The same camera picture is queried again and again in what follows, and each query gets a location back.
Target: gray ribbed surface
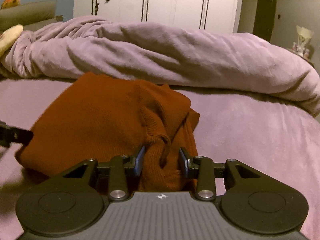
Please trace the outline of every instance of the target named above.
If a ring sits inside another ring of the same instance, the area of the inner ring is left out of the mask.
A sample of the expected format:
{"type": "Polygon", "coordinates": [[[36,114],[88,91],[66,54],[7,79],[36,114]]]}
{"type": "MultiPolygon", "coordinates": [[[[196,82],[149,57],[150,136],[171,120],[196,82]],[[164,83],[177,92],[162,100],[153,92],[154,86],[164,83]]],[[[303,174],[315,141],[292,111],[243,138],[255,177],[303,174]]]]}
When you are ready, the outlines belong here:
{"type": "MultiPolygon", "coordinates": [[[[46,239],[42,237],[23,239],[46,239]]],[[[91,228],[59,240],[259,240],[305,239],[298,232],[261,237],[233,228],[212,203],[193,199],[188,192],[135,193],[112,203],[91,228]]]]}

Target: yellow pillow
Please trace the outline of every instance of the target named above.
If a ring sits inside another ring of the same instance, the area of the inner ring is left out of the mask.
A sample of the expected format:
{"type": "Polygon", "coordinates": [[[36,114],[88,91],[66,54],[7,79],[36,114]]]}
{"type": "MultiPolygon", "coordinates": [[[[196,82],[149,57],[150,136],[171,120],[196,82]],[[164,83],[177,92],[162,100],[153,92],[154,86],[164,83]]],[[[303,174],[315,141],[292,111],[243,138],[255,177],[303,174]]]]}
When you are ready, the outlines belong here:
{"type": "Polygon", "coordinates": [[[23,26],[16,25],[0,35],[0,57],[15,43],[15,41],[20,37],[22,31],[23,26]]]}

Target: logo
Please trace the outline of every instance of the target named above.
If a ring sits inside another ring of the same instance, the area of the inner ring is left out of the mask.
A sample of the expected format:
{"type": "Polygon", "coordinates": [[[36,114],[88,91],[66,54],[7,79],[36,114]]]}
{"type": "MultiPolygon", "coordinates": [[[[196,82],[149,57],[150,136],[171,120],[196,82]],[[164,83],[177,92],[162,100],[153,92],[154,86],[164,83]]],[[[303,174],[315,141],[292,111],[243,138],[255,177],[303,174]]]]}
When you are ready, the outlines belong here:
{"type": "Polygon", "coordinates": [[[158,195],[157,197],[162,200],[162,199],[165,199],[167,196],[166,196],[165,194],[160,194],[160,195],[158,195]]]}

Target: pillow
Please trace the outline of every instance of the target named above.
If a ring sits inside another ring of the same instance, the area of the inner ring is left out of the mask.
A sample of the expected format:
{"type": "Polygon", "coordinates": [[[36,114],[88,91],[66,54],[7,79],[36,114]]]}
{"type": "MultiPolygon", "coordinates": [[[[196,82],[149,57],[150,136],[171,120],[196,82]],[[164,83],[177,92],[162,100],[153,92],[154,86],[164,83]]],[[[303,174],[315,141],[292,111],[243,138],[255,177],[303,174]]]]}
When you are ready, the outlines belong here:
{"type": "Polygon", "coordinates": [[[16,25],[0,35],[0,57],[15,43],[15,41],[20,37],[22,31],[23,26],[16,25]]]}
{"type": "Polygon", "coordinates": [[[55,17],[56,0],[27,3],[0,10],[0,31],[15,25],[30,25],[55,17]]]}
{"type": "Polygon", "coordinates": [[[25,25],[23,27],[23,29],[25,31],[37,31],[40,30],[42,27],[50,24],[50,23],[56,23],[57,20],[55,18],[49,19],[49,20],[45,20],[45,21],[41,21],[41,22],[37,22],[37,23],[33,23],[33,24],[29,24],[29,25],[25,25]]]}

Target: metal pin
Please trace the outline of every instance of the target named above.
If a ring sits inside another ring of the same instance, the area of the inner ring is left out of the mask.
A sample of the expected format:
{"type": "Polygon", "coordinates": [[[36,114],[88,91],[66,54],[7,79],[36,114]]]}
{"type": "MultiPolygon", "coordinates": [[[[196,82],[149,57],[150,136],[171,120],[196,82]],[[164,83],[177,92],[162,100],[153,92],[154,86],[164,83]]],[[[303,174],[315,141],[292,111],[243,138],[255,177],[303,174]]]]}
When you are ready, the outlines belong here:
{"type": "Polygon", "coordinates": [[[199,197],[201,198],[211,198],[213,197],[214,193],[211,190],[200,190],[198,192],[199,197]]]}
{"type": "Polygon", "coordinates": [[[122,198],[125,196],[125,192],[123,190],[116,189],[111,191],[110,196],[113,198],[122,198]]]}

